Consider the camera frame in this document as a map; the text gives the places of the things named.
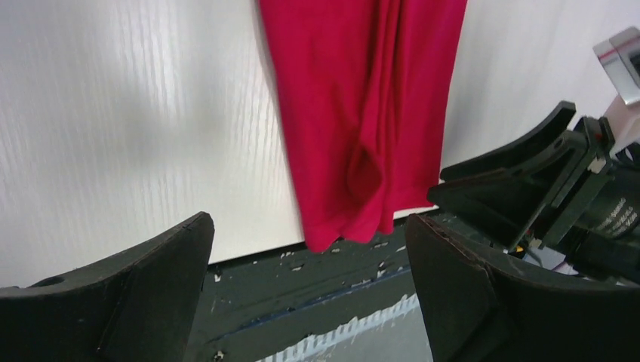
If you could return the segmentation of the red t shirt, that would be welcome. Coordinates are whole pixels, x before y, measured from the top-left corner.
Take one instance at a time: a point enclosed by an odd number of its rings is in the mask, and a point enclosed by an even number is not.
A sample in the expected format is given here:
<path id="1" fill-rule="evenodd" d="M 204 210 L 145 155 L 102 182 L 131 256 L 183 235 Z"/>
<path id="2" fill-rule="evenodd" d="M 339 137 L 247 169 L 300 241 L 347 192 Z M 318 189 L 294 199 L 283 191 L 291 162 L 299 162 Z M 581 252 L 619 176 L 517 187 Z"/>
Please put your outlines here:
<path id="1" fill-rule="evenodd" d="M 368 243 L 438 183 L 464 1 L 261 1 L 303 238 Z"/>

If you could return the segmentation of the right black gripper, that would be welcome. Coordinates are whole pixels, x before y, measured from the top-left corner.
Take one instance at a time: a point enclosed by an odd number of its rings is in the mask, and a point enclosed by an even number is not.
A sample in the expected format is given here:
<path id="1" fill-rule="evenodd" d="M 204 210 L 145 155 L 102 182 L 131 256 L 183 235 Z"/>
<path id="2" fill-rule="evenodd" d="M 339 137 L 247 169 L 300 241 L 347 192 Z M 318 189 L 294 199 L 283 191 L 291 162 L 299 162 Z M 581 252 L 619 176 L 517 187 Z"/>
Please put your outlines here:
<path id="1" fill-rule="evenodd" d="M 517 140 L 446 167 L 428 200 L 507 249 L 637 249 L 639 168 L 613 158 L 607 118 L 566 130 L 575 113 L 562 100 Z"/>

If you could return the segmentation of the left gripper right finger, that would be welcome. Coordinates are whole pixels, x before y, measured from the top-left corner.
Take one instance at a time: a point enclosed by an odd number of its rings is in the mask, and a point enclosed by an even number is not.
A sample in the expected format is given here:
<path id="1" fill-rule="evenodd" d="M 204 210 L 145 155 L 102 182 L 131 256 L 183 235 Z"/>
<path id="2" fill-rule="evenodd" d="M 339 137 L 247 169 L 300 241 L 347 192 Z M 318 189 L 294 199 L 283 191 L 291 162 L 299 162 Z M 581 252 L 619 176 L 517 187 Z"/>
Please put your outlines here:
<path id="1" fill-rule="evenodd" d="M 436 361 L 637 361 L 639 290 L 563 275 L 426 216 L 405 225 Z"/>

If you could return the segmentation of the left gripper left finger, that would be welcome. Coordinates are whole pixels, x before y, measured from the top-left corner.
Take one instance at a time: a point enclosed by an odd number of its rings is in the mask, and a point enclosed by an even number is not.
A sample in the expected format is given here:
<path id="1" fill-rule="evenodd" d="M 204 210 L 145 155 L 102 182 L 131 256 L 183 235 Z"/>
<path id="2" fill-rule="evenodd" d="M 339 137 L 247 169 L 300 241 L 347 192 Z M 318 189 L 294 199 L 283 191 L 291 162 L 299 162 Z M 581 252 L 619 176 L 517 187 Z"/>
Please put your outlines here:
<path id="1" fill-rule="evenodd" d="M 181 361 L 214 222 L 200 212 L 134 247 L 1 290 L 3 361 Z"/>

